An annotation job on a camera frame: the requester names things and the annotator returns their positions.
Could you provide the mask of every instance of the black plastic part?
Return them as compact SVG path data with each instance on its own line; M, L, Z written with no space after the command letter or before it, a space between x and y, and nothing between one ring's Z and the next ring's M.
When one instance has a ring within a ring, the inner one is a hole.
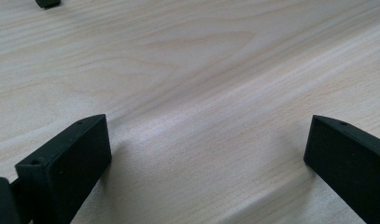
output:
M313 116L304 161L366 223L380 223L380 139Z
M34 223L70 223L109 163L105 115L79 120L19 162Z
M23 192L19 179L16 179L14 182L12 182L10 186L12 194L15 198L16 210L21 219L21 223L28 224L32 220L32 199L29 198L29 195L26 195Z
M0 224L22 224L8 180L0 177Z
M35 0L39 7L49 8L61 4L61 0Z

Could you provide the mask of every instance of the black 3d-printed part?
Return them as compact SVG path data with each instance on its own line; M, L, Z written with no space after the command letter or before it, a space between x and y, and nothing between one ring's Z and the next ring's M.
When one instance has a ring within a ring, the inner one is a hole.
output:
M0 177L0 224L21 224L15 198L8 181Z
M11 192L15 198L16 210L18 211L19 217L21 218L21 223L28 224L32 220L32 201L31 198L26 195L21 189L21 183L19 179L16 179L10 184Z
M49 8L61 4L61 0L35 0L39 7Z
M111 162L106 116L82 119L19 162L35 224L69 224Z
M314 116L304 161L367 223L380 223L380 139Z

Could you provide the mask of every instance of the black bracket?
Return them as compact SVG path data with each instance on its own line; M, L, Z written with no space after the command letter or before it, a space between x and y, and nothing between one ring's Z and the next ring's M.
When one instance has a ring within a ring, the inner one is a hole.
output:
M39 7L48 9L51 7L57 7L61 4L61 0L35 0Z
M303 159L366 223L380 223L380 139L313 116Z
M109 163L106 116L75 122L0 177L0 223L69 224Z

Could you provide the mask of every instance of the screw hole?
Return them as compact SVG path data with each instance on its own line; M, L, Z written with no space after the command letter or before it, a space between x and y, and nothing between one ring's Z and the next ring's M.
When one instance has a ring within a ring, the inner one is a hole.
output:
M35 159L32 162L30 162L30 164L32 164L32 165L38 165L38 164L41 164L41 162L42 162L42 159Z

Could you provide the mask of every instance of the wooden table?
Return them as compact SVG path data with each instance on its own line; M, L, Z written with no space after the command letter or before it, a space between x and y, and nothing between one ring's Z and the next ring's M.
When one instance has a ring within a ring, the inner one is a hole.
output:
M380 0L0 0L0 176L100 113L72 223L362 223L303 152L314 114L380 137Z

